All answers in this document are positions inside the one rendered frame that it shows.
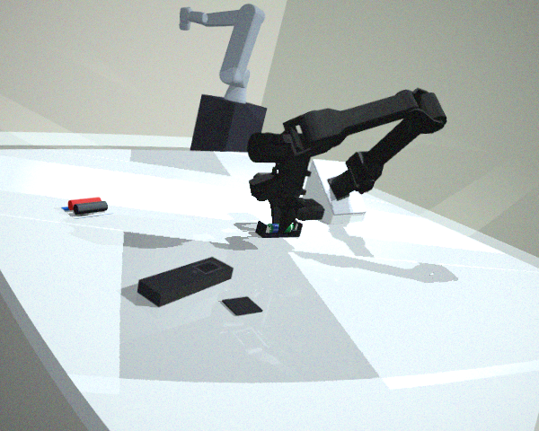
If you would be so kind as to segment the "green cylindrical battery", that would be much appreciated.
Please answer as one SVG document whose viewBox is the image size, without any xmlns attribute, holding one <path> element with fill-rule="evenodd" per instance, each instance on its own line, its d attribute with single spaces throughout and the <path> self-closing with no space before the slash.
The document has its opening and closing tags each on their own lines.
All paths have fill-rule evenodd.
<svg viewBox="0 0 539 431">
<path fill-rule="evenodd" d="M 278 233 L 278 226 L 279 224 L 266 224 L 268 227 L 270 227 L 269 233 Z M 289 233 L 291 230 L 294 230 L 294 225 L 291 224 L 284 233 Z"/>
</svg>

